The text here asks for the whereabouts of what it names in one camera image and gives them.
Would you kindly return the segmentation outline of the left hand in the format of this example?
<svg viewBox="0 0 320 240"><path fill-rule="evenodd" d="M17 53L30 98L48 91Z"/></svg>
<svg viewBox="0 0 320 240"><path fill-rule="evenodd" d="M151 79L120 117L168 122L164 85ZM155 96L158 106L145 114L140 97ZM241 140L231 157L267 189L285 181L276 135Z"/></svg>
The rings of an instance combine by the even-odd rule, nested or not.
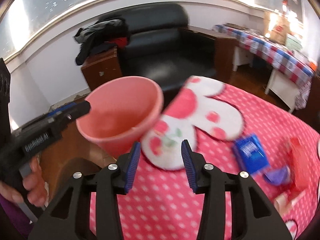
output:
<svg viewBox="0 0 320 240"><path fill-rule="evenodd" d="M36 207L42 207L46 202L48 193L44 187L45 182L42 178L42 169L39 165L37 157L33 157L29 165L31 168L31 174L23 179L23 186L28 191L29 202ZM21 204L24 202L23 197L18 191L2 181L1 196L15 204Z"/></svg>

